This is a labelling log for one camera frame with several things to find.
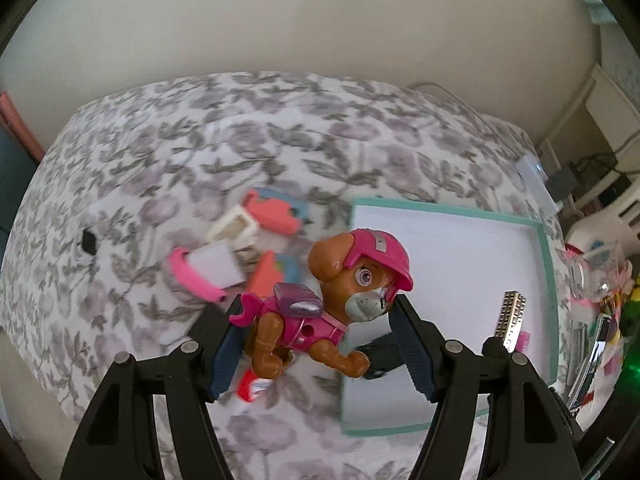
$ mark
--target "pink vest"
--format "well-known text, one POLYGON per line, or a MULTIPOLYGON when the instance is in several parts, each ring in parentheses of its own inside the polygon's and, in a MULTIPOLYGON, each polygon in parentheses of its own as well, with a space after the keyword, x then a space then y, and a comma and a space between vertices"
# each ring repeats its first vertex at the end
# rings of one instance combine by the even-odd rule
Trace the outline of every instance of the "pink vest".
POLYGON ((321 317, 314 318, 284 316, 273 296, 264 301, 261 311, 262 314, 277 312, 282 316, 284 330, 278 343, 293 350, 307 352, 309 347, 319 339, 328 339, 337 345, 349 329, 347 325, 335 319, 328 312, 323 312, 321 317))

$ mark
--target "beige wall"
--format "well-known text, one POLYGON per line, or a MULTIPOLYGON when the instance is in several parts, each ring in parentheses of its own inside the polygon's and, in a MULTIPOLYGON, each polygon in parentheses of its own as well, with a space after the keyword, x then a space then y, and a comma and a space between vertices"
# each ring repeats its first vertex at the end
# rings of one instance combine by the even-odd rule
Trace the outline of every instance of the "beige wall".
POLYGON ((0 88, 45 146, 94 98, 231 70, 436 80, 537 139, 595 52, 580 0, 39 0, 0 88))

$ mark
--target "toy dog figure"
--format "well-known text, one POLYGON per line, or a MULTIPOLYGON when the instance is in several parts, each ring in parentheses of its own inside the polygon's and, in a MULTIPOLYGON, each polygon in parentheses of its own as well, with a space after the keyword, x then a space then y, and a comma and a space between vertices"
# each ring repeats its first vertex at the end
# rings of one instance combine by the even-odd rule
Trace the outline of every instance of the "toy dog figure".
POLYGON ((303 285, 278 283, 265 301, 242 294, 242 312, 229 321, 236 326, 255 321, 245 350, 258 377, 277 378, 291 360, 290 349, 361 377, 369 359, 358 351, 343 356, 337 345, 350 323, 386 314, 398 290, 412 290, 409 257, 391 234, 356 229, 313 244, 307 263, 320 282, 322 301, 303 285))

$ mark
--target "white block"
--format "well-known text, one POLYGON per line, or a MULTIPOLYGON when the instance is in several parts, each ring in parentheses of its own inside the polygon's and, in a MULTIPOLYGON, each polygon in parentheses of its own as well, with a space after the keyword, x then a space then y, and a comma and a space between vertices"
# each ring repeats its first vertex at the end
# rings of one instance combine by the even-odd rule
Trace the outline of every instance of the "white block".
POLYGON ((186 259, 197 273, 219 288, 237 285, 245 280, 226 240, 191 251, 186 259))
POLYGON ((234 206, 219 219, 205 236, 208 243, 216 240, 228 240, 233 250, 243 249, 255 244, 255 235, 260 224, 241 205, 234 206))

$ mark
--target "pink helmet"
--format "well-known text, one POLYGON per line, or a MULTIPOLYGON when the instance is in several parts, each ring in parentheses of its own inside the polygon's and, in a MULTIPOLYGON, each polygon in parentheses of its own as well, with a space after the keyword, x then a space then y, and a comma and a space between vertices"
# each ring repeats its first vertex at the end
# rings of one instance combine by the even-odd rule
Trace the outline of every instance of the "pink helmet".
POLYGON ((351 234, 355 237, 355 242, 344 259, 345 268, 351 269, 362 256, 368 256, 397 272, 398 277, 389 288, 386 298, 389 303, 398 290, 409 292, 414 288, 414 280, 409 274, 409 256, 395 236, 371 229, 355 229, 351 234))

